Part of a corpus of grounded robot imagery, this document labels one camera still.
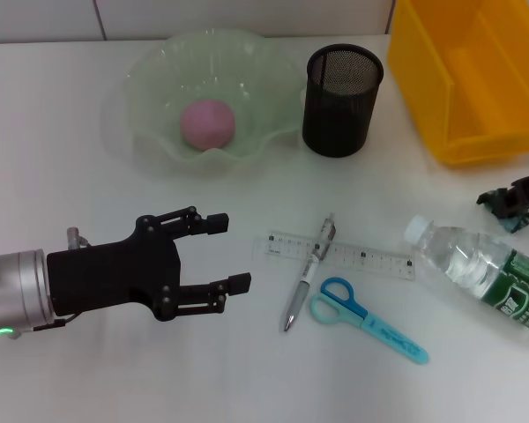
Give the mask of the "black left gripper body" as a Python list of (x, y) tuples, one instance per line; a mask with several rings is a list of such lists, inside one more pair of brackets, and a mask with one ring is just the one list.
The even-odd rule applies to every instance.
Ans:
[(142, 216), (122, 241), (47, 255), (54, 312), (74, 315), (126, 303), (151, 310), (156, 320), (177, 316), (180, 259), (165, 215)]

